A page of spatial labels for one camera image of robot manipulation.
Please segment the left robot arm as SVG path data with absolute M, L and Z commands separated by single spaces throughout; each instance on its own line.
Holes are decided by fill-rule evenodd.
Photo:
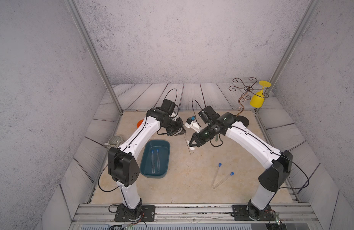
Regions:
M 186 133 L 182 119 L 173 112 L 152 108 L 147 111 L 142 124 L 123 144 L 108 151 L 107 172 L 120 188 L 121 207 L 132 217 L 138 217 L 142 207 L 136 186 L 140 174 L 137 158 L 149 139 L 161 128 L 165 128 L 167 136 Z

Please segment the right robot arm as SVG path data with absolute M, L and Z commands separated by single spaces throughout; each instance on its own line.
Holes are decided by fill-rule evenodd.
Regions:
M 195 130 L 188 144 L 190 147 L 201 147 L 222 134 L 241 145 L 264 167 L 265 170 L 258 177 L 259 187 L 246 206 L 248 217 L 260 220 L 264 212 L 270 210 L 270 201 L 290 175 L 292 153 L 288 150 L 280 151 L 256 136 L 248 129 L 249 121 L 243 116 L 229 112 L 221 116 L 205 110 L 199 115 L 207 124 L 205 128 L 200 128 L 193 117 L 189 117 L 185 123 L 187 128 Z

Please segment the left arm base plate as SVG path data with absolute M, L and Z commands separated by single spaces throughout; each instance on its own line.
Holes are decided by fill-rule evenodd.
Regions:
M 126 221 L 145 221 L 153 222 L 155 220 L 155 209 L 156 206 L 153 205 L 141 205 L 137 206 L 135 209 L 129 209 L 125 205 L 120 204 L 117 206 L 115 212 L 115 222 L 126 222 Z

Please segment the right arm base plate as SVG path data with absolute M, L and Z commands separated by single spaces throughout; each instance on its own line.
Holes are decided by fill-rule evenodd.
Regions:
M 231 216 L 235 221 L 274 221 L 276 219 L 270 205 L 263 210 L 249 205 L 232 205 Z

